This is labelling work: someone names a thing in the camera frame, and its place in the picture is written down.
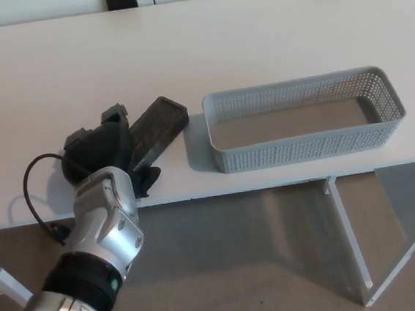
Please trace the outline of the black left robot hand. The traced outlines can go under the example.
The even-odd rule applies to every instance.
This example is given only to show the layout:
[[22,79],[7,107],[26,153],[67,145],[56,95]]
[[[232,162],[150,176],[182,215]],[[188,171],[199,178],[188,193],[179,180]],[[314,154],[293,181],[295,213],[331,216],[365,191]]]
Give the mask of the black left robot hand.
[[113,166],[129,175],[136,198],[148,196],[161,170],[158,167],[139,172],[131,169],[135,143],[127,115],[125,106],[116,103],[102,113],[98,127],[91,130],[80,128],[65,139],[61,170],[71,185],[76,186],[101,168]]

